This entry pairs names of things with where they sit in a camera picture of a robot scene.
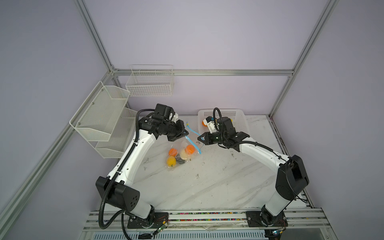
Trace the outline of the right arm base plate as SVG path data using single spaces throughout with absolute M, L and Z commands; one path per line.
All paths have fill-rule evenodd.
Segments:
M 249 227 L 287 227 L 288 222 L 284 212 L 277 216 L 268 211 L 247 211 L 246 220 Z

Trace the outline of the orange tangerine front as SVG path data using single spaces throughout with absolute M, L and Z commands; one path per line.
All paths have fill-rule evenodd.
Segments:
M 178 154 L 178 150 L 175 149 L 175 148 L 171 148 L 171 149 L 169 150 L 168 154 L 169 154 L 170 157 L 176 157 L 177 154 Z

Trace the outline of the white garlic bulb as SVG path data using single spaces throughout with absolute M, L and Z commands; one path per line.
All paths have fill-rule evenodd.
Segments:
M 180 150 L 179 156 L 183 159 L 188 161 L 189 160 L 189 155 L 187 154 L 185 149 Z

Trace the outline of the upper white mesh shelf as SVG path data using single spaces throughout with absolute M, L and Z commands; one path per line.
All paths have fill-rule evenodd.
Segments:
M 69 124 L 88 142 L 107 142 L 129 96 L 125 89 L 98 82 Z

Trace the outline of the round yellow fruit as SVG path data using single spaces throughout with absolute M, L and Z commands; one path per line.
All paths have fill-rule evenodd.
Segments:
M 169 156 L 167 158 L 167 166 L 169 168 L 175 167 L 176 164 L 177 164 L 177 160 L 176 160 L 176 158 L 174 156 Z

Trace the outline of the white plastic perforated basket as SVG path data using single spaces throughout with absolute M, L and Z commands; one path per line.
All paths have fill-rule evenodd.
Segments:
M 198 112 L 198 133 L 203 134 L 204 132 L 208 132 L 208 127 L 203 125 L 203 120 L 207 117 L 213 116 L 213 109 L 208 110 L 200 110 Z M 237 132 L 244 132 L 249 134 L 250 129 L 247 123 L 247 119 L 245 114 L 240 109 L 222 109 L 221 110 L 222 117 L 228 117 L 232 120 L 233 126 Z

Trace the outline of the black avocado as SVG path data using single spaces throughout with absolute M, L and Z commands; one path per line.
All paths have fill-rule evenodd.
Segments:
M 186 160 L 183 160 L 181 157 L 176 157 L 176 161 L 180 165 L 185 164 L 187 162 Z

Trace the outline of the clear zip top bag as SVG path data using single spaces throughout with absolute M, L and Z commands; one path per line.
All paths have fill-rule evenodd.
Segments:
M 176 140 L 168 150 L 168 156 L 166 158 L 168 170 L 189 163 L 202 154 L 204 144 L 197 139 L 200 136 L 199 133 L 193 130 L 188 122 L 186 123 L 186 130 L 189 134 Z

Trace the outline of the white mesh shelf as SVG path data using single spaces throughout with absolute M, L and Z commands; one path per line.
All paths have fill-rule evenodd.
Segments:
M 129 96 L 125 89 L 98 82 L 69 124 L 88 142 L 107 142 Z
M 95 150 L 104 159 L 120 159 L 132 141 L 137 112 L 124 108 L 108 142 L 98 142 Z

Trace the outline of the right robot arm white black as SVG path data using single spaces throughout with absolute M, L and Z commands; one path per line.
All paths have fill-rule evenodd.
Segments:
M 280 154 L 256 142 L 250 135 L 237 132 L 228 117 L 207 117 L 203 123 L 209 131 L 198 137 L 199 142 L 204 145 L 217 144 L 222 148 L 248 155 L 276 174 L 275 191 L 262 207 L 258 222 L 269 227 L 282 219 L 284 209 L 310 183 L 303 160 L 297 155 Z

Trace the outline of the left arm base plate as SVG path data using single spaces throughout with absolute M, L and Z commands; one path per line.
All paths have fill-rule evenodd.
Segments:
M 169 213 L 167 212 L 154 212 L 150 213 L 146 219 L 137 216 L 130 217 L 126 227 L 128 229 L 158 229 L 164 222 L 168 222 Z

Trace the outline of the aluminium front rail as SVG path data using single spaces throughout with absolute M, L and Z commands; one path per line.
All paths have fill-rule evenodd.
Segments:
M 331 224 L 322 209 L 286 209 L 285 223 L 277 221 L 270 227 L 259 225 L 256 209 L 218 211 L 170 211 L 167 218 L 168 230 L 239 230 L 255 229 L 306 229 L 330 228 Z

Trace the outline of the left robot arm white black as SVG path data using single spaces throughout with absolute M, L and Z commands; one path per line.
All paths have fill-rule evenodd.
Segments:
M 174 142 L 187 136 L 184 122 L 172 107 L 157 104 L 154 109 L 140 110 L 135 118 L 135 132 L 126 152 L 107 177 L 99 177 L 96 186 L 102 201 L 99 225 L 107 228 L 120 214 L 132 214 L 151 222 L 153 207 L 141 200 L 138 190 L 132 188 L 136 173 L 145 155 L 159 138 L 166 136 Z

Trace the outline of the lower white mesh shelf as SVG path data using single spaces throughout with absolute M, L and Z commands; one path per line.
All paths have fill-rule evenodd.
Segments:
M 137 112 L 124 108 L 108 142 L 98 142 L 95 150 L 104 159 L 120 159 L 132 141 Z

